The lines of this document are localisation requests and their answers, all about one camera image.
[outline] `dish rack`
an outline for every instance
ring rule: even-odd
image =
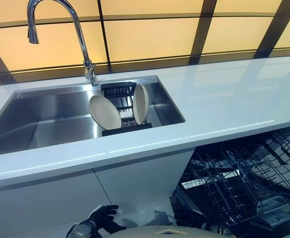
[[[110,100],[117,108],[122,123],[121,128],[103,131],[102,136],[152,128],[152,125],[147,121],[144,121],[141,125],[136,124],[133,111],[133,95],[136,85],[137,83],[135,82],[119,82],[101,85],[103,96]]]
[[[229,226],[281,209],[290,204],[290,137],[277,130],[197,147],[179,186],[203,186]]]

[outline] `white countertop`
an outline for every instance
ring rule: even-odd
[[[290,57],[98,75],[157,75],[184,123],[0,155],[11,178],[67,173],[290,126]],[[73,77],[0,86],[0,109],[15,90],[86,82]]]

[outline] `kitchen sink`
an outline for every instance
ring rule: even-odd
[[[18,90],[0,111],[0,154],[101,137],[104,129],[90,116],[88,102],[93,95],[102,95],[102,84],[116,82],[145,86],[147,123],[152,127],[185,121],[157,76],[99,82],[96,87],[75,84]]]

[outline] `dishwasher rack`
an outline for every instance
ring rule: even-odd
[[[197,147],[180,180],[204,186],[227,225],[290,204],[290,137],[282,130]]]

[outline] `black glove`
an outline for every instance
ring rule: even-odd
[[[103,228],[110,234],[115,232],[119,232],[121,230],[125,230],[126,227],[121,227],[117,223],[113,221],[114,216],[117,213],[118,206],[117,205],[109,205],[100,207],[98,210],[93,212],[88,220],[93,221],[98,229]]]

